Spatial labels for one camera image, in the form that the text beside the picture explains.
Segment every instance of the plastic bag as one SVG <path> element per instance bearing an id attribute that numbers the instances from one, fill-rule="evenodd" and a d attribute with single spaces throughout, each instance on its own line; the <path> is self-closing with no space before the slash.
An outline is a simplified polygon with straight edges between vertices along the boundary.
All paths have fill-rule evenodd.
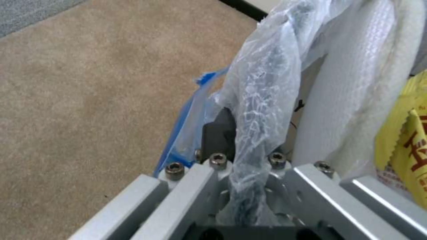
<path id="1" fill-rule="evenodd" d="M 351 1 L 288 0 L 275 7 L 247 38 L 233 63 L 218 104 L 237 124 L 231 199 L 217 221 L 271 225 L 265 219 L 267 155 L 285 141 L 298 95 L 301 63 L 320 27 Z"/>
<path id="2" fill-rule="evenodd" d="M 202 127 L 205 123 L 213 121 L 221 110 L 215 103 L 216 95 L 209 96 L 209 92 L 216 80 L 226 74 L 228 67 L 203 74 L 196 79 L 200 88 L 182 107 L 178 119 L 169 136 L 154 176 L 157 177 L 160 171 L 171 162 L 180 162 L 186 167 L 191 167 L 195 162 L 194 152 L 200 149 L 202 142 Z"/>

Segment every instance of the clear plastic wrap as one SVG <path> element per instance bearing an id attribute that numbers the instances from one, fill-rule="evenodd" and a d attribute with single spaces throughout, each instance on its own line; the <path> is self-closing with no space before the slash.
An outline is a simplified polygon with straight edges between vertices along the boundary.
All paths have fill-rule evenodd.
<path id="1" fill-rule="evenodd" d="M 264 186 L 270 170 L 266 156 L 285 140 L 300 86 L 301 62 L 318 30 L 351 2 L 282 1 L 235 57 L 218 96 L 218 104 L 232 110 L 237 124 L 231 199 L 217 215 L 219 223 L 274 224 L 265 215 Z"/>

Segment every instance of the black plastic part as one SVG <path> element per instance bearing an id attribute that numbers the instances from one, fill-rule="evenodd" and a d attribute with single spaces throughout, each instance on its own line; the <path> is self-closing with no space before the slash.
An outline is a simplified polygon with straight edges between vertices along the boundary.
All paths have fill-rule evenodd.
<path id="1" fill-rule="evenodd" d="M 191 226 L 183 240 L 342 240 L 333 228 Z"/>
<path id="2" fill-rule="evenodd" d="M 237 11 L 246 14 L 247 16 L 260 22 L 267 16 L 267 13 L 243 0 L 220 0 L 221 2 L 235 8 Z"/>
<path id="3" fill-rule="evenodd" d="M 231 162 L 234 161 L 236 145 L 236 121 L 228 108 L 223 108 L 215 120 L 203 126 L 202 162 L 214 153 L 222 153 Z"/>

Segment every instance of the beige carpet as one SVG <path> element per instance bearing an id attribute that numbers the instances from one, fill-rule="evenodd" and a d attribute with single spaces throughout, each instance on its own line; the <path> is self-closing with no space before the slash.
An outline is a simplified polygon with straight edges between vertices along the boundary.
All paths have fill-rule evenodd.
<path id="1" fill-rule="evenodd" d="M 192 78 L 255 26 L 218 0 L 91 0 L 1 38 L 0 238 L 67 238 L 151 174 Z"/>

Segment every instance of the bolt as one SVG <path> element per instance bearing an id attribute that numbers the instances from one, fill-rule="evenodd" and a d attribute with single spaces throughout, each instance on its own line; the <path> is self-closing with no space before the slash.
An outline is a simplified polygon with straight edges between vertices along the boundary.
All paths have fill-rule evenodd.
<path id="1" fill-rule="evenodd" d="M 182 163 L 173 162 L 166 166 L 165 168 L 166 177 L 172 181 L 177 181 L 184 176 L 184 166 Z"/>
<path id="2" fill-rule="evenodd" d="M 202 162 L 202 151 L 200 149 L 194 150 L 194 158 L 196 159 L 197 163 Z"/>
<path id="3" fill-rule="evenodd" d="M 326 176 L 328 176 L 329 178 L 332 178 L 333 173 L 335 172 L 335 169 L 333 167 L 331 167 L 329 165 L 329 163 L 325 162 L 325 161 L 317 161 L 314 166 L 321 171 L 322 173 L 324 173 Z"/>
<path id="4" fill-rule="evenodd" d="M 273 169 L 284 169 L 286 165 L 286 157 L 280 152 L 273 152 L 268 156 L 268 161 Z"/>
<path id="5" fill-rule="evenodd" d="M 209 157 L 209 165 L 215 170 L 227 168 L 227 156 L 222 153 L 214 153 Z"/>

